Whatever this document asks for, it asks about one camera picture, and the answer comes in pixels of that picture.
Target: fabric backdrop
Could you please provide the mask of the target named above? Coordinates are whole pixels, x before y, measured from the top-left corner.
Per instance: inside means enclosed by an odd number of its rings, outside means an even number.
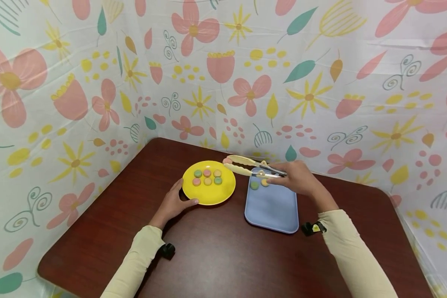
[[[383,189],[447,298],[447,0],[0,0],[0,297],[157,136]]]

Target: finger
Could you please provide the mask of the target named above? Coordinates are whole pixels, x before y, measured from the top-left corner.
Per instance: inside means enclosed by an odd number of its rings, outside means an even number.
[[[188,200],[188,201],[182,202],[182,206],[183,206],[183,209],[186,209],[186,208],[195,206],[195,205],[197,205],[198,203],[199,203],[199,200],[197,200],[197,199],[192,199],[192,200]]]
[[[285,171],[285,172],[288,167],[288,163],[271,163],[268,165],[274,169]]]
[[[171,192],[171,191],[175,191],[175,190],[176,190],[176,191],[179,191],[179,190],[182,188],[182,183],[183,183],[183,181],[184,181],[183,178],[177,180],[177,182],[174,183],[174,185],[171,187],[171,190],[170,190],[169,192]]]
[[[270,178],[267,179],[267,182],[268,184],[286,186],[286,184],[288,183],[288,178]]]

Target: macaron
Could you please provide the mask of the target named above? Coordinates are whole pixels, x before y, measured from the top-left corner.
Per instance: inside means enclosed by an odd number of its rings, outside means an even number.
[[[194,179],[192,180],[192,184],[193,184],[194,186],[199,186],[199,185],[200,185],[200,179],[199,179],[199,178],[194,178]]]
[[[253,189],[253,190],[257,190],[257,189],[258,189],[258,186],[259,186],[258,182],[256,182],[256,181],[252,181],[252,182],[250,182],[250,188],[251,188],[251,189]]]

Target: cream sleeve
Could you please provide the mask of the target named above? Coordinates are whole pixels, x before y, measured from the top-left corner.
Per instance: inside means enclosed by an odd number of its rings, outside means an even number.
[[[324,242],[336,259],[353,298],[397,298],[396,291],[343,210],[318,214]]]
[[[145,226],[139,231],[101,298],[133,298],[142,283],[147,268],[157,251],[164,245],[163,232],[155,226]]]

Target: brown table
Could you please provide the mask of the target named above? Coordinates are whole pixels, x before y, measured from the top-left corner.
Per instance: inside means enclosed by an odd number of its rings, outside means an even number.
[[[99,297],[173,185],[192,164],[225,153],[154,139],[44,255],[38,274],[82,298]],[[399,297],[432,295],[394,208],[382,191],[318,176],[386,271]],[[305,237],[256,228],[243,211],[248,178],[236,175],[232,197],[181,214],[164,231],[176,247],[156,259],[136,297],[350,297],[321,234]],[[298,199],[300,223],[317,219]]]

